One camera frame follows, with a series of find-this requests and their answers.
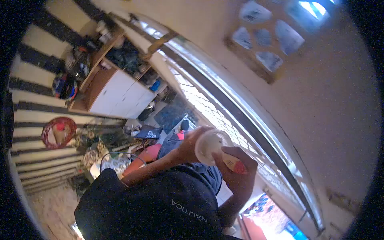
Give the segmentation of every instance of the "helmet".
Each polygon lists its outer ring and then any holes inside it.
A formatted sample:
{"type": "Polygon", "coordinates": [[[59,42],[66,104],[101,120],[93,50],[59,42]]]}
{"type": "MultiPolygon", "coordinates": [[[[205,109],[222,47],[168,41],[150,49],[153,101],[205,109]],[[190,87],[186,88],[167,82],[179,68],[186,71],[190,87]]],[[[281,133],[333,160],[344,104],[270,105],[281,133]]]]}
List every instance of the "helmet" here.
{"type": "Polygon", "coordinates": [[[58,73],[53,80],[52,93],[56,98],[72,101],[77,94],[76,78],[67,73],[58,73]]]}

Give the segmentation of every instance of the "bag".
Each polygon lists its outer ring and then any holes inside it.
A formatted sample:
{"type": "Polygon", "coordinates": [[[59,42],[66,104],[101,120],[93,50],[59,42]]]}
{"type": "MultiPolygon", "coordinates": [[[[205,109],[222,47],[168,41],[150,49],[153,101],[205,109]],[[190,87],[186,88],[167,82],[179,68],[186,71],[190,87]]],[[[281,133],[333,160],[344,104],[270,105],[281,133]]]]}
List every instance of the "bag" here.
{"type": "Polygon", "coordinates": [[[162,127],[155,128],[148,125],[143,125],[141,127],[141,131],[134,136],[134,138],[141,138],[141,139],[159,139],[160,134],[163,131],[162,127]]]}

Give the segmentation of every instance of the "cable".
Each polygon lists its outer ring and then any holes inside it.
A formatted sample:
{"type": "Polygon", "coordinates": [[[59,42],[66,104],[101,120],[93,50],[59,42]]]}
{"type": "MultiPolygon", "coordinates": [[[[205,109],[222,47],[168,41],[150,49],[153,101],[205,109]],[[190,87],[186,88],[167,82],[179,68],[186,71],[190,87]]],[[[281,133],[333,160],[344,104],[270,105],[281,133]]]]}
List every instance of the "cable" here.
{"type": "Polygon", "coordinates": [[[145,166],[147,165],[147,163],[146,163],[144,160],[142,160],[141,158],[139,158],[136,154],[129,153],[129,152],[109,152],[109,153],[104,154],[104,156],[101,158],[101,162],[100,162],[100,173],[103,171],[103,169],[102,169],[102,165],[103,165],[103,160],[104,160],[105,156],[107,156],[108,154],[112,154],[112,153],[125,153],[125,154],[129,154],[129,155],[131,155],[131,156],[134,156],[134,157],[140,159],[140,160],[144,163],[145,166]]]}

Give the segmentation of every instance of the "dark blue shirt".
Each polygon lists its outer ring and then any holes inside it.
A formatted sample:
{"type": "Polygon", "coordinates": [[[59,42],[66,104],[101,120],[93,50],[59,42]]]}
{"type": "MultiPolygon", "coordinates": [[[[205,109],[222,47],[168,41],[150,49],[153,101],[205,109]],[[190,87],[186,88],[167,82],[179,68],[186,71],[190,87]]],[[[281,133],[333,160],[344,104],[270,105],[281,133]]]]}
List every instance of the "dark blue shirt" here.
{"type": "Polygon", "coordinates": [[[75,218],[86,240],[226,239],[215,193],[191,166],[129,188],[105,169],[82,196],[75,218]]]}

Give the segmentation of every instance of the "shoe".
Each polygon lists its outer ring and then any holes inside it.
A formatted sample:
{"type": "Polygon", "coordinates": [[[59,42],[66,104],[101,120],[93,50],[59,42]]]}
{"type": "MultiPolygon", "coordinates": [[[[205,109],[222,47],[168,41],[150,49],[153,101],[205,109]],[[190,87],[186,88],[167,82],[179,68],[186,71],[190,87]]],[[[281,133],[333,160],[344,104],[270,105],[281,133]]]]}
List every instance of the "shoe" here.
{"type": "Polygon", "coordinates": [[[187,131],[189,129],[189,121],[183,120],[180,124],[180,131],[187,131]]]}

